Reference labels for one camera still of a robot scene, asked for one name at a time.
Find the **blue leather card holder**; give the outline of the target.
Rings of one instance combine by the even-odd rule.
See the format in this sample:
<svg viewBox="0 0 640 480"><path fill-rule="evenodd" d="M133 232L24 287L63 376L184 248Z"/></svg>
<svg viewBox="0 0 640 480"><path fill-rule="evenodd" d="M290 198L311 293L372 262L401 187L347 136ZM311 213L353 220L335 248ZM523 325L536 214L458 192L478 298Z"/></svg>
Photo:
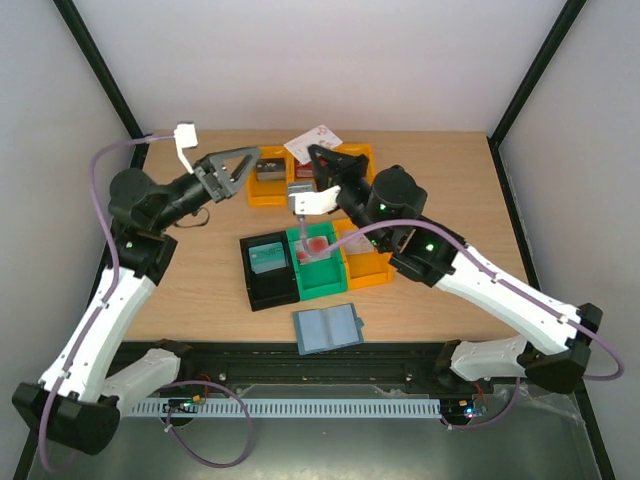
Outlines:
<svg viewBox="0 0 640 480"><path fill-rule="evenodd" d="M293 313L298 353L324 353L364 343L363 321L353 303Z"/></svg>

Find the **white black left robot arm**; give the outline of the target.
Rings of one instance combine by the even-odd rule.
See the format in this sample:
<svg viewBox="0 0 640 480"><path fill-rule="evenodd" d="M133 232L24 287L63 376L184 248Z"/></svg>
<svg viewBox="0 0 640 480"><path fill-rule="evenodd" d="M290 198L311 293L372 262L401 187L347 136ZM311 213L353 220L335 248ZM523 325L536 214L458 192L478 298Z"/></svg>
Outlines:
<svg viewBox="0 0 640 480"><path fill-rule="evenodd" d="M167 229L208 202L235 196L261 157L257 147L205 155L161 185L137 168L119 172L109 187L107 232L111 261L76 330L37 383L21 383L12 403L41 445L57 442L100 453L120 419L183 372L188 347L163 341L114 375L108 373L125 334L163 279L177 247Z"/></svg>

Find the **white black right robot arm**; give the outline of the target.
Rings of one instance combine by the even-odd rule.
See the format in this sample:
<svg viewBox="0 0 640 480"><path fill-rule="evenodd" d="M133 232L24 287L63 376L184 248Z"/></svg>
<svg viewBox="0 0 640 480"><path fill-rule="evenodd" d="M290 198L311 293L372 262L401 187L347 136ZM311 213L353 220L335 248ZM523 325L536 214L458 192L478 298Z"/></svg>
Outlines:
<svg viewBox="0 0 640 480"><path fill-rule="evenodd" d="M298 216L343 211L405 278L451 293L516 331L503 340L446 343L435 368L438 384L455 392L468 382L525 378L548 391L572 392L583 379L602 311L549 297L501 270L461 235L427 219L427 193L394 165L367 180L367 156L308 148L311 191L291 199Z"/></svg>

